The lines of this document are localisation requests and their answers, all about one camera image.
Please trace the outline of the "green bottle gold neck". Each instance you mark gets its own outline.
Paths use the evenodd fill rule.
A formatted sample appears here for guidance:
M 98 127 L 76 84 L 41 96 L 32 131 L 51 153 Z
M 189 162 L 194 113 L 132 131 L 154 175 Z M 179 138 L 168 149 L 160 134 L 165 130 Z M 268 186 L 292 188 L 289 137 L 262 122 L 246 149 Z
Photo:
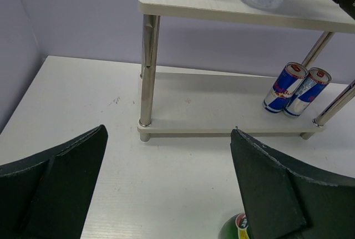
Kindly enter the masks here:
M 244 212 L 231 217 L 222 226 L 219 239 L 253 239 L 249 222 Z

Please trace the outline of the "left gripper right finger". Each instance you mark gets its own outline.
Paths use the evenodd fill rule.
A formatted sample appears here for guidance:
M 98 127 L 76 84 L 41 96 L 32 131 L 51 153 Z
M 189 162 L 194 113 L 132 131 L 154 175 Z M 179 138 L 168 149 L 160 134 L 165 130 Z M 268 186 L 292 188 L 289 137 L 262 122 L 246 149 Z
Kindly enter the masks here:
M 354 178 L 234 129 L 231 155 L 253 238 L 354 238 Z

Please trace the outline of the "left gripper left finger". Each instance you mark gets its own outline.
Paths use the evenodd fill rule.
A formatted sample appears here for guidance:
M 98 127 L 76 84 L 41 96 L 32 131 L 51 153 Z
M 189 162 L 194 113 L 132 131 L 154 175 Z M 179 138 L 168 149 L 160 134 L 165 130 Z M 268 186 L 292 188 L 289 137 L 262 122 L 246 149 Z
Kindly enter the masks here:
M 80 238 L 107 142 L 99 125 L 1 165 L 1 238 Z

